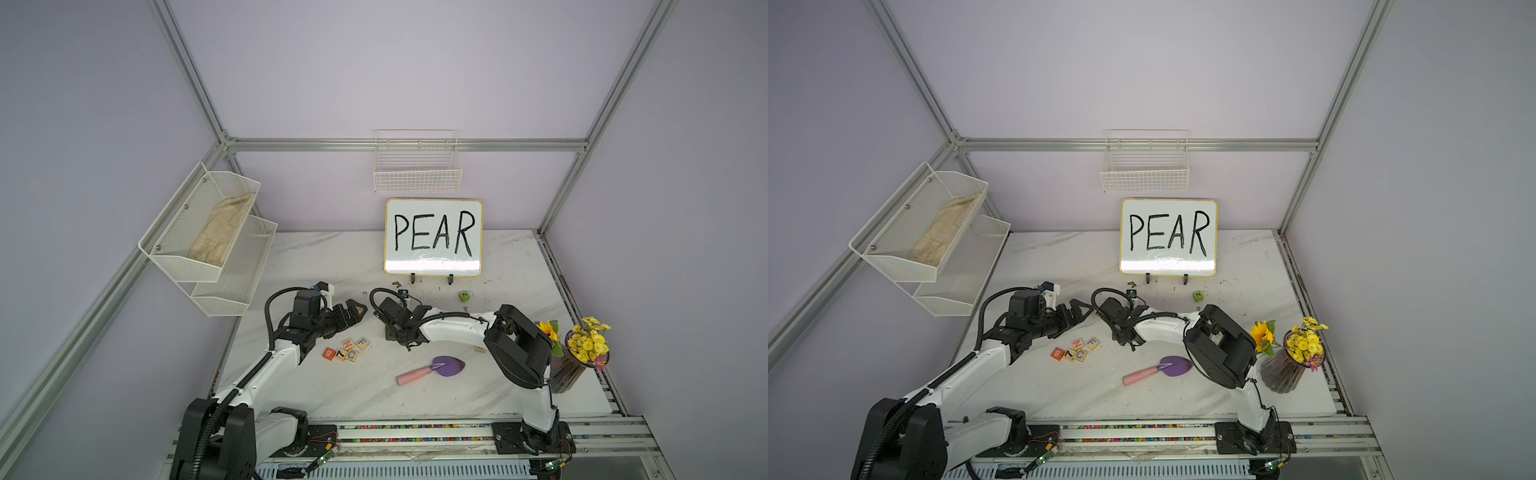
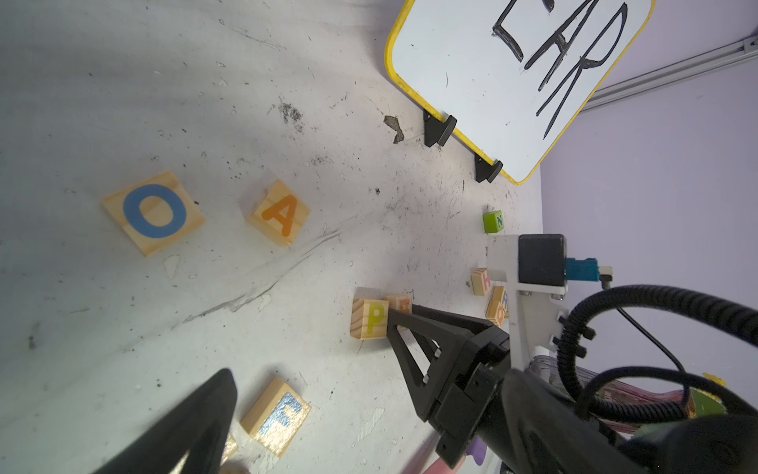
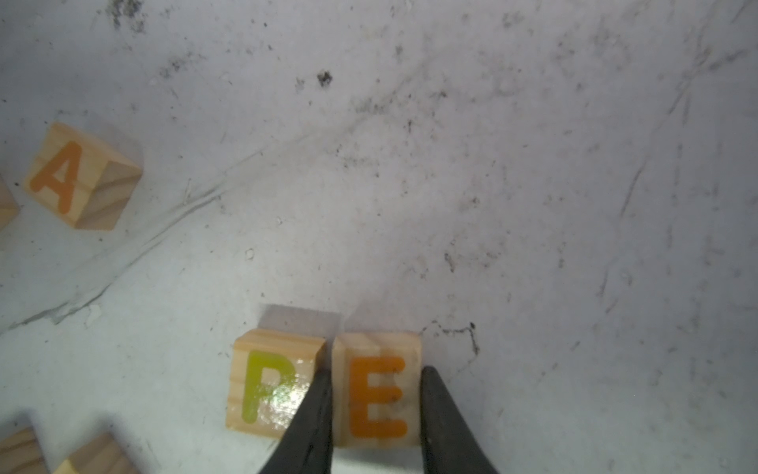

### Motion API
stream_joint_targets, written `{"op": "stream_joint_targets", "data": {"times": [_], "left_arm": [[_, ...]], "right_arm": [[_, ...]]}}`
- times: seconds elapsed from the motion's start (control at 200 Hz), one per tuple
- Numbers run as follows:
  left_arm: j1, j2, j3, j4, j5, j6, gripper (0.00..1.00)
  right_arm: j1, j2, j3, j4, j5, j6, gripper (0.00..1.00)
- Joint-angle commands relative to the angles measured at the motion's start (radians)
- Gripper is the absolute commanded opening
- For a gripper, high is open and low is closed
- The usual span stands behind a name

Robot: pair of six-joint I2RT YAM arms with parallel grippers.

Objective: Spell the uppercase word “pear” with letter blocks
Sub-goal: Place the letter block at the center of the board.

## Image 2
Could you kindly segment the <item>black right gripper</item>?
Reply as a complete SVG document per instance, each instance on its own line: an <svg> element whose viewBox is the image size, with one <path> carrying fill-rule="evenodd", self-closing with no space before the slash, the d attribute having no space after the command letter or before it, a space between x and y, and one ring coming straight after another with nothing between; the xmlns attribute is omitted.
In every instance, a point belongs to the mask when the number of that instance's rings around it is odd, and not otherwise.
<svg viewBox="0 0 758 474"><path fill-rule="evenodd" d="M436 453L457 464L480 438L510 468L515 452L501 385L510 370L509 335L492 323L415 306L391 309L387 339L398 359L416 414L440 434Z"/></svg>

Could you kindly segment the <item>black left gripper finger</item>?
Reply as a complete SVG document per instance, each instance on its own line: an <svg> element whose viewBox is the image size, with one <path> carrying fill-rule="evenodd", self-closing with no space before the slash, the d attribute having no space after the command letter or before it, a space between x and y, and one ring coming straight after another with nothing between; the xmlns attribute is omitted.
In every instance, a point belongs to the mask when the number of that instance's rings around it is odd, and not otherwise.
<svg viewBox="0 0 758 474"><path fill-rule="evenodd" d="M217 371L100 473L218 473L237 402L230 369Z"/></svg>

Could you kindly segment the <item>wooden block letter E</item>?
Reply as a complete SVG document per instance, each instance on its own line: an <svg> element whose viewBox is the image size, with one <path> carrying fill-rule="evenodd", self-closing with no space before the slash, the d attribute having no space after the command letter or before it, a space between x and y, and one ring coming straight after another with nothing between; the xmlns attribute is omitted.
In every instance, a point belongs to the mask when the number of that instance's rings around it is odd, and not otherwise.
<svg viewBox="0 0 758 474"><path fill-rule="evenodd" d="M389 308L406 314L413 313L414 298L412 294L388 294L385 300L389 303Z"/></svg>

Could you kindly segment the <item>wooden block letter P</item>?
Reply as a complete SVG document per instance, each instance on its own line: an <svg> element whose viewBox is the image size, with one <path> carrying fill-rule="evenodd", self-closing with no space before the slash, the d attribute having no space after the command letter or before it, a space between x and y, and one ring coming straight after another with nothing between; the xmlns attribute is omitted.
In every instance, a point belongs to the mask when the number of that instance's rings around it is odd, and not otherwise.
<svg viewBox="0 0 758 474"><path fill-rule="evenodd" d="M376 288L358 288L351 310L351 337L366 341L387 337L389 301Z"/></svg>

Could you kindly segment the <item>wooden block letter A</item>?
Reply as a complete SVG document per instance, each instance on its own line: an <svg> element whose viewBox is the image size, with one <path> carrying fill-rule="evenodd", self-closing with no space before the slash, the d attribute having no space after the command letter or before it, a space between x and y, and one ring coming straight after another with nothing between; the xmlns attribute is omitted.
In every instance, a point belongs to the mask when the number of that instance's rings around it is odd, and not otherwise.
<svg viewBox="0 0 758 474"><path fill-rule="evenodd" d="M291 189L275 181L246 216L246 221L268 240L280 247L290 247L297 239L309 215L310 207Z"/></svg>

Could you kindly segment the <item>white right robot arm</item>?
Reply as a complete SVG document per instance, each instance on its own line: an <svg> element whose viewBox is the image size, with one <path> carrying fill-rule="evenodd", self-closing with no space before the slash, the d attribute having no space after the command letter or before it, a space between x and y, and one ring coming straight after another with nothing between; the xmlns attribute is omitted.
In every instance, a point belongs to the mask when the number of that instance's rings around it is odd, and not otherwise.
<svg viewBox="0 0 758 474"><path fill-rule="evenodd" d="M514 473L754 473L757 420L710 416L625 440L529 371L486 319L417 306L388 313L387 338L418 417L454 468L481 440Z"/></svg>

